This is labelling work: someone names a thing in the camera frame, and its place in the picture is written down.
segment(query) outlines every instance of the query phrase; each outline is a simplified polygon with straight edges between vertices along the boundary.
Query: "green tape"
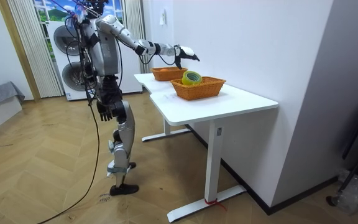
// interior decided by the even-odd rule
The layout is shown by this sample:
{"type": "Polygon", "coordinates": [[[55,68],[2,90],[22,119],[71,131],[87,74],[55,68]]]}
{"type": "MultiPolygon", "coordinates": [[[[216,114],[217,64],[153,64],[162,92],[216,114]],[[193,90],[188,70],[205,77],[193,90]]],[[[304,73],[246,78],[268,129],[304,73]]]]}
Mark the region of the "green tape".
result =
{"type": "Polygon", "coordinates": [[[193,71],[185,71],[181,79],[182,84],[184,85],[194,85],[199,84],[203,81],[203,77],[193,71]]]}

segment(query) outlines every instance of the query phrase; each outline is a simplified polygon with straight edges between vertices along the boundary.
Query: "humanoid robot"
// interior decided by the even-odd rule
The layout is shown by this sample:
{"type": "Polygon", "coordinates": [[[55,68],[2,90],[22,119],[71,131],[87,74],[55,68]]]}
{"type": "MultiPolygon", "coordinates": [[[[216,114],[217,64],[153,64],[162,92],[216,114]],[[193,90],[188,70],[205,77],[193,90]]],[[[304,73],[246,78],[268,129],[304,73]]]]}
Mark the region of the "humanoid robot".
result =
{"type": "MultiPolygon", "coordinates": [[[[103,13],[103,3],[94,4],[93,10],[103,13]]],[[[77,26],[80,39],[81,64],[85,71],[86,82],[94,91],[97,107],[102,121],[113,117],[118,123],[118,129],[113,132],[113,141],[109,149],[114,154],[114,160],[108,165],[108,175],[116,176],[116,184],[110,189],[110,195],[133,194],[139,190],[137,185],[124,183],[126,174],[136,166],[129,162],[135,135],[135,119],[129,103],[122,99],[122,93],[117,84],[119,71],[118,41],[130,47],[137,55],[167,55],[175,57],[175,64],[181,69],[181,58],[199,60],[194,52],[179,45],[157,44],[148,40],[136,39],[112,15],[98,18],[88,15],[77,26]]]]}

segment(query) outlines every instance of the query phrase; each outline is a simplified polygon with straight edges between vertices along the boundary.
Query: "desk surface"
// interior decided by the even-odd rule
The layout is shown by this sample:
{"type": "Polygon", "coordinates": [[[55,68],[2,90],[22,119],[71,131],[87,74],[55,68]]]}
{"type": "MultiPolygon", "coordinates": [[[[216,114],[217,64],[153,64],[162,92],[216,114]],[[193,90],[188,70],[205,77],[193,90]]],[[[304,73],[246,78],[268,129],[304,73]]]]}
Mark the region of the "desk surface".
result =
{"type": "Polygon", "coordinates": [[[154,78],[153,73],[136,74],[137,81],[146,87],[150,93],[173,89],[170,82],[160,82],[154,78]]]}
{"type": "Polygon", "coordinates": [[[170,82],[159,82],[149,74],[135,75],[151,93],[150,99],[168,124],[178,126],[276,108],[278,103],[262,96],[223,85],[218,96],[187,101],[177,96],[170,82]]]}

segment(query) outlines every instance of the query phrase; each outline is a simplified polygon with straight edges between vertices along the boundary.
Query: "black cable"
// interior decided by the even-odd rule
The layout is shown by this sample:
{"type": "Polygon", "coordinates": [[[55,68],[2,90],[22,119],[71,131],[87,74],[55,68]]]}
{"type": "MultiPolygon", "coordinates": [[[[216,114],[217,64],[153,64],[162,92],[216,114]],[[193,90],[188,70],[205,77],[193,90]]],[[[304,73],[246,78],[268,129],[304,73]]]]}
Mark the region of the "black cable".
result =
{"type": "Polygon", "coordinates": [[[123,41],[121,40],[121,38],[117,37],[116,35],[114,35],[114,36],[115,36],[122,44],[124,44],[125,46],[127,46],[128,48],[130,48],[130,49],[132,49],[132,50],[135,50],[135,48],[133,48],[133,47],[127,45],[125,42],[123,42],[123,41]]]}
{"type": "Polygon", "coordinates": [[[69,33],[72,37],[76,38],[76,37],[71,33],[71,31],[68,29],[68,27],[67,27],[67,20],[68,20],[68,19],[74,19],[74,18],[73,18],[72,16],[66,18],[66,20],[65,20],[66,30],[68,31],[68,33],[69,33]]]}
{"type": "Polygon", "coordinates": [[[150,57],[150,60],[147,63],[144,63],[144,61],[142,60],[142,57],[139,55],[139,59],[144,65],[147,65],[148,63],[150,63],[152,61],[153,57],[154,57],[154,55],[152,55],[152,57],[150,57]]]}
{"type": "Polygon", "coordinates": [[[94,165],[94,171],[93,171],[93,176],[92,176],[92,181],[91,181],[91,184],[89,185],[87,191],[85,192],[84,196],[82,196],[82,198],[80,198],[77,202],[75,202],[72,206],[68,207],[66,210],[60,212],[59,214],[51,217],[51,218],[48,218],[47,220],[44,220],[42,222],[39,222],[38,224],[43,224],[43,223],[46,223],[50,220],[53,220],[54,218],[60,216],[61,214],[67,212],[69,209],[73,208],[75,205],[77,205],[80,201],[82,201],[86,196],[87,194],[89,193],[89,191],[91,190],[91,187],[92,187],[92,184],[93,184],[93,181],[94,181],[94,177],[95,177],[95,174],[96,174],[96,169],[98,167],[98,161],[99,161],[99,152],[100,152],[100,136],[99,136],[99,127],[98,127],[98,122],[96,121],[96,117],[94,116],[94,112],[93,112],[93,108],[92,108],[92,104],[91,104],[91,101],[89,101],[89,104],[88,106],[91,108],[91,112],[92,112],[92,117],[93,117],[93,121],[94,121],[94,124],[96,126],[96,134],[98,135],[98,153],[96,155],[96,163],[94,165]]]}
{"type": "Polygon", "coordinates": [[[122,55],[121,55],[121,47],[119,46],[119,42],[118,40],[116,39],[116,42],[117,42],[117,45],[118,45],[118,50],[119,50],[119,60],[120,60],[120,63],[121,63],[121,78],[119,79],[119,84],[118,84],[118,88],[121,86],[121,82],[122,82],[122,71],[123,71],[123,67],[122,67],[122,55]]]}
{"type": "MultiPolygon", "coordinates": [[[[71,69],[73,69],[73,65],[71,64],[70,62],[70,58],[67,54],[68,52],[68,46],[70,46],[72,43],[76,42],[77,40],[73,40],[71,41],[67,46],[66,46],[66,55],[67,55],[67,59],[68,59],[68,63],[70,64],[71,66],[71,69]]],[[[98,122],[96,121],[96,117],[94,115],[94,111],[93,111],[93,108],[92,108],[92,101],[93,101],[93,98],[90,98],[88,97],[89,94],[87,92],[87,88],[89,88],[89,86],[87,84],[85,84],[85,91],[86,91],[86,97],[88,99],[88,106],[91,108],[91,112],[92,112],[92,117],[93,117],[93,121],[94,121],[94,124],[96,126],[96,135],[98,137],[98,153],[96,154],[96,162],[95,162],[95,165],[94,165],[94,171],[93,171],[93,175],[92,175],[92,181],[87,189],[87,191],[85,192],[84,196],[82,196],[82,198],[80,198],[76,203],[74,203],[72,206],[68,207],[66,210],[56,214],[55,216],[53,217],[50,217],[48,218],[47,220],[44,220],[42,222],[39,222],[38,224],[43,224],[43,223],[46,223],[46,222],[49,222],[50,220],[53,220],[54,218],[56,217],[59,217],[60,215],[64,214],[65,212],[67,212],[69,209],[73,208],[75,205],[77,205],[78,203],[80,203],[86,196],[87,194],[89,193],[89,191],[91,190],[91,187],[93,185],[93,181],[94,181],[94,177],[95,177],[95,174],[96,174],[96,170],[98,168],[98,162],[99,162],[99,152],[100,152],[100,135],[99,135],[99,126],[98,126],[98,122]]]]}
{"type": "Polygon", "coordinates": [[[158,56],[160,56],[161,60],[162,60],[164,63],[166,63],[167,65],[173,65],[173,64],[175,63],[175,60],[174,60],[172,63],[168,63],[168,62],[166,62],[166,61],[164,60],[164,58],[161,57],[161,55],[158,55],[158,56]]]}
{"type": "Polygon", "coordinates": [[[67,56],[67,60],[68,60],[68,63],[70,64],[70,67],[71,67],[71,69],[74,71],[74,68],[73,68],[73,65],[71,64],[71,61],[70,61],[70,57],[68,56],[68,47],[72,44],[72,43],[74,43],[74,42],[78,42],[79,43],[79,41],[78,40],[73,40],[73,41],[71,41],[70,43],[68,43],[67,44],[67,46],[66,46],[66,56],[67,56]]]}
{"type": "MultiPolygon", "coordinates": [[[[79,37],[80,34],[78,33],[78,30],[77,30],[77,29],[75,29],[75,32],[76,32],[77,36],[79,37]]],[[[78,48],[79,48],[79,49],[81,48],[81,42],[78,42],[78,48]]],[[[96,92],[97,92],[97,90],[98,90],[98,89],[96,88],[96,75],[94,75],[94,71],[93,71],[93,59],[92,59],[92,55],[89,53],[89,49],[88,49],[88,51],[86,52],[86,54],[87,54],[87,56],[88,56],[88,58],[89,58],[89,62],[91,63],[92,76],[93,76],[93,78],[94,78],[94,87],[95,87],[95,89],[94,89],[94,91],[93,91],[93,88],[92,88],[91,85],[89,85],[89,83],[88,83],[88,88],[89,88],[89,90],[92,92],[92,94],[93,94],[92,100],[94,100],[94,99],[96,99],[96,92]]],[[[88,77],[85,77],[84,82],[88,82],[88,77]]]]}

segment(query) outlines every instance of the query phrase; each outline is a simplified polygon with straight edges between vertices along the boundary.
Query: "orange basket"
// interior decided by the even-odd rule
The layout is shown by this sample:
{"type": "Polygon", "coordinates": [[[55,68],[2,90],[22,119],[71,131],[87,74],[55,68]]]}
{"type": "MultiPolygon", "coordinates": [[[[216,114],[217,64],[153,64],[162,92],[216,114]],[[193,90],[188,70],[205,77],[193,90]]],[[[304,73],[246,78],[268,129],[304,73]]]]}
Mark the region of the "orange basket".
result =
{"type": "Polygon", "coordinates": [[[212,77],[203,77],[203,81],[195,85],[184,85],[181,83],[181,79],[171,80],[177,95],[185,100],[217,96],[225,82],[226,80],[212,77]]]}
{"type": "Polygon", "coordinates": [[[170,81],[178,78],[182,78],[183,73],[187,71],[187,68],[176,68],[176,67],[166,67],[166,68],[152,68],[151,69],[154,78],[158,81],[170,81]]]}

